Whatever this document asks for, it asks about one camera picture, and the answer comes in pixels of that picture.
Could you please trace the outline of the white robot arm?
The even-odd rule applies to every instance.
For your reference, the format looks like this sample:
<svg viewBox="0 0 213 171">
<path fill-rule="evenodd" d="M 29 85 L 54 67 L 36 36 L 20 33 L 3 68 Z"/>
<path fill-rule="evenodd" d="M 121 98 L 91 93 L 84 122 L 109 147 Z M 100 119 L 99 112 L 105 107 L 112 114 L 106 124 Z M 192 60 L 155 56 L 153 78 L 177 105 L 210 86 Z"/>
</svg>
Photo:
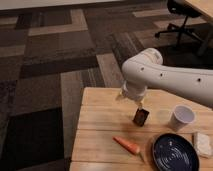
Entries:
<svg viewBox="0 0 213 171">
<path fill-rule="evenodd" d="M 153 87 L 213 109 L 213 70 L 165 66 L 161 53 L 147 48 L 127 59 L 122 73 L 121 95 L 135 102 Z"/>
</svg>

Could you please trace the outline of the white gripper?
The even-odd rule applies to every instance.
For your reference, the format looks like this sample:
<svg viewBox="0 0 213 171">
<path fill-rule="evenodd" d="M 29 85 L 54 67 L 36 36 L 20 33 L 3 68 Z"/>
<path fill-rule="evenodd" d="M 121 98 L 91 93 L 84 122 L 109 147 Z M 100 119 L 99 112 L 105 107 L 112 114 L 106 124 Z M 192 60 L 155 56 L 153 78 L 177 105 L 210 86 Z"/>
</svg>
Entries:
<svg viewBox="0 0 213 171">
<path fill-rule="evenodd" d="M 147 86 L 142 85 L 136 85 L 135 83 L 131 83 L 129 81 L 125 81 L 122 85 L 122 94 L 118 94 L 116 96 L 116 100 L 123 100 L 124 97 L 133 100 L 133 101 L 140 101 L 137 102 L 138 109 L 143 108 L 143 98 L 145 97 Z"/>
</svg>

